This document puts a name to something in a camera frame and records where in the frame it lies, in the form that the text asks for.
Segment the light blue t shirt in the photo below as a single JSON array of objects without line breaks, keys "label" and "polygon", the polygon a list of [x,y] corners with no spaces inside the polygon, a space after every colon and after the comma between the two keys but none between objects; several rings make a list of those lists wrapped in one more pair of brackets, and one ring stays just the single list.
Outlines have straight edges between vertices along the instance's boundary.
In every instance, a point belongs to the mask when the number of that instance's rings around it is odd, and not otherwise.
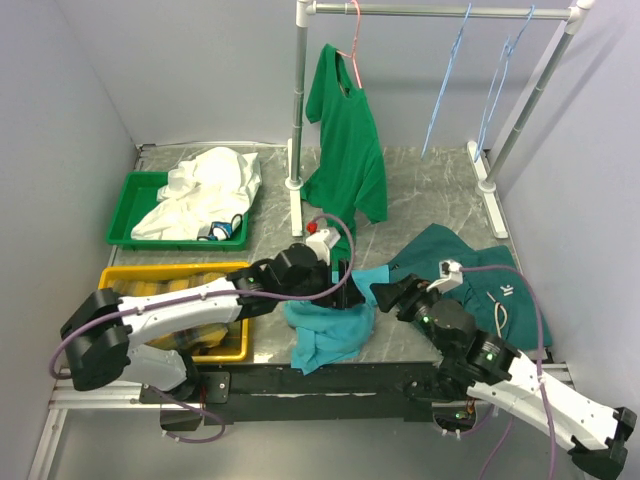
[{"label": "light blue t shirt", "polygon": [[365,298],[355,307],[337,310],[308,301],[284,304],[287,323],[296,332],[296,345],[291,353],[292,368],[308,375],[324,365],[349,360],[360,354],[373,332],[377,311],[377,301],[370,286],[390,282],[389,266],[355,270],[352,279]]}]

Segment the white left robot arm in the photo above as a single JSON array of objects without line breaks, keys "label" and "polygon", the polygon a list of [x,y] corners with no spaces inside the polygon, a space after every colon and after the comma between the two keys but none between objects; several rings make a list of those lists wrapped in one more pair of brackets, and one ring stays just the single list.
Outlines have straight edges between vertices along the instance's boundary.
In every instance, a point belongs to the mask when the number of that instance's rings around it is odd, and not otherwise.
[{"label": "white left robot arm", "polygon": [[200,384],[193,360],[175,348],[154,347],[152,341],[206,324],[255,318],[289,300],[344,310],[364,303],[365,297],[348,261],[333,266],[329,256],[302,243],[185,290],[148,297],[96,290],[60,330],[68,377],[80,392],[125,380],[188,401]]}]

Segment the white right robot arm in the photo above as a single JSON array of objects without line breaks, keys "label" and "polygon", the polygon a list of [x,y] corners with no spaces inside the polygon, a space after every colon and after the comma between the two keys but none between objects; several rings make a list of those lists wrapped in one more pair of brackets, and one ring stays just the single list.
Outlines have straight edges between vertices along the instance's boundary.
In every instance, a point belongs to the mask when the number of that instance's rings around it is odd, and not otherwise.
[{"label": "white right robot arm", "polygon": [[445,396],[466,393],[487,401],[547,434],[585,473],[618,478],[636,414],[583,396],[504,338],[480,329],[459,302],[444,295],[462,284],[464,271],[448,262],[434,282],[410,274],[396,283],[374,283],[371,291],[381,311],[395,310],[398,320],[416,323],[440,351],[437,382]]}]

